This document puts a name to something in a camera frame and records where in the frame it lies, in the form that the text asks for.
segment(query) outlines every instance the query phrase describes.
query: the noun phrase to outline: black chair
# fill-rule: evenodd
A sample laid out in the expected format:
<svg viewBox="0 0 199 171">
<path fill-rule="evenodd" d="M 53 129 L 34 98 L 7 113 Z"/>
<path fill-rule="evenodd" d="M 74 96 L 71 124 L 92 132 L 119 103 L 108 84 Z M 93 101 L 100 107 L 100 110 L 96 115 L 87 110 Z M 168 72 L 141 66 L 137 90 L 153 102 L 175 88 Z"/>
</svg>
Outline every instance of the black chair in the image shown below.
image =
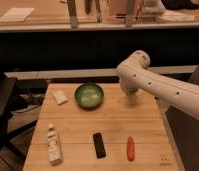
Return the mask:
<svg viewBox="0 0 199 171">
<path fill-rule="evenodd" d="M 8 121 L 12 117 L 11 111 L 28 106 L 25 99 L 17 93 L 17 78 L 7 78 L 0 72 L 0 150 L 7 147 L 15 155 L 25 160 L 26 155 L 11 143 L 11 139 L 36 125 L 36 120 L 14 131 L 8 132 Z"/>
</svg>

